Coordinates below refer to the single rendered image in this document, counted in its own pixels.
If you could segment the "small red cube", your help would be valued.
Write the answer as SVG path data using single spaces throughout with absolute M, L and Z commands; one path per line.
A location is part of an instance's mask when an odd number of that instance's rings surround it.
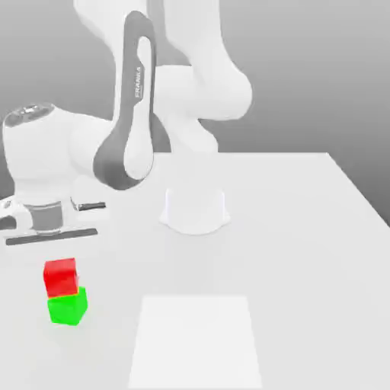
M 78 294 L 78 274 L 75 258 L 46 261 L 43 280 L 50 299 Z

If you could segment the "small green cube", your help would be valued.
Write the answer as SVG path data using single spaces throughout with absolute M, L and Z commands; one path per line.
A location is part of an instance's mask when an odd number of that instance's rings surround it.
M 88 309 L 86 289 L 80 286 L 75 295 L 48 299 L 47 306 L 52 323 L 76 326 Z

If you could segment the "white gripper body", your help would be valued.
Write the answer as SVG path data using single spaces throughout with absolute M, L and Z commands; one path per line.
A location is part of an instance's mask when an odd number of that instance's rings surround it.
M 39 243 L 45 241 L 58 241 L 70 238 L 81 238 L 97 235 L 98 231 L 95 228 L 76 229 L 68 231 L 57 231 L 51 233 L 27 233 L 19 236 L 5 237 L 5 245 L 7 247 Z

